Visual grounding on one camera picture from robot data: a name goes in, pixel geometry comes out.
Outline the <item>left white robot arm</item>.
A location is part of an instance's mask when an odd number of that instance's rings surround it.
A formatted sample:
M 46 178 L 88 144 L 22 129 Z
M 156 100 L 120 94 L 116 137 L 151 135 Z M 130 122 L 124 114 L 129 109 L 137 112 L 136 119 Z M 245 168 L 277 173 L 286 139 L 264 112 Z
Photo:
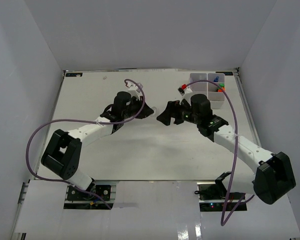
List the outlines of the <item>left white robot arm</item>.
M 120 91 L 114 102 L 107 106 L 95 120 L 70 131 L 56 130 L 50 138 L 41 158 L 41 164 L 58 175 L 62 180 L 78 187 L 78 193 L 89 200 L 95 195 L 93 178 L 79 169 L 83 147 L 96 140 L 117 132 L 125 120 L 135 117 L 144 119 L 154 113 L 142 96 L 132 96 Z

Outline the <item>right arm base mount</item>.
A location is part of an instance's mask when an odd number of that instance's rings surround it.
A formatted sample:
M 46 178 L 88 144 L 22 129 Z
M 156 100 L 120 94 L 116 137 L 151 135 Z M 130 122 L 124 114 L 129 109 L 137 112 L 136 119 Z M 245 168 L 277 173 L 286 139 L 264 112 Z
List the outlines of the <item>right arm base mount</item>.
M 199 182 L 194 194 L 199 198 L 200 212 L 222 212 L 225 203 L 226 191 L 220 191 L 215 183 Z M 227 212 L 230 212 L 234 208 L 241 196 L 242 193 L 230 193 L 226 207 Z M 241 201 L 235 211 L 247 211 L 247 204 L 245 203 L 245 200 L 246 199 L 244 198 Z

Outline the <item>clear tape roll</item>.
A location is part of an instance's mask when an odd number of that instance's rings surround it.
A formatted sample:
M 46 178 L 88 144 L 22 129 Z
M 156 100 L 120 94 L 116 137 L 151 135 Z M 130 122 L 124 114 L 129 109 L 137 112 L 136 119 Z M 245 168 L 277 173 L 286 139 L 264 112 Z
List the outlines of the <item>clear tape roll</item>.
M 157 117 L 159 115 L 159 110 L 156 107 L 152 107 L 151 109 L 153 111 L 151 117 Z

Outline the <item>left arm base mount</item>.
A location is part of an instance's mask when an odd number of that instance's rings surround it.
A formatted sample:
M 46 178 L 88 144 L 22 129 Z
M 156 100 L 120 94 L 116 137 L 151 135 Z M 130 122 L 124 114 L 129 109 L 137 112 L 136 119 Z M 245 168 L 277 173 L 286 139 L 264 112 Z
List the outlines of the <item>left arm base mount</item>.
M 110 210 L 115 200 L 115 187 L 108 184 L 92 184 L 89 193 L 68 186 L 63 208 L 66 210 Z

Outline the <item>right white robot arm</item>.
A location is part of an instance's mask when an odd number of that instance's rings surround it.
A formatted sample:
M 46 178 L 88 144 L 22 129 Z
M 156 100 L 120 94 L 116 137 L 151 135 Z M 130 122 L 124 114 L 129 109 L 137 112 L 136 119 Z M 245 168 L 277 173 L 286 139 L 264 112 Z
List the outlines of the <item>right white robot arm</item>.
M 236 153 L 252 170 L 251 176 L 233 178 L 226 172 L 215 180 L 216 195 L 223 200 L 238 192 L 254 194 L 272 205 L 296 186 L 290 158 L 283 152 L 274 154 L 237 135 L 226 120 L 213 114 L 204 94 L 195 94 L 190 101 L 169 101 L 157 120 L 166 126 L 185 121 L 195 124 L 201 135 Z

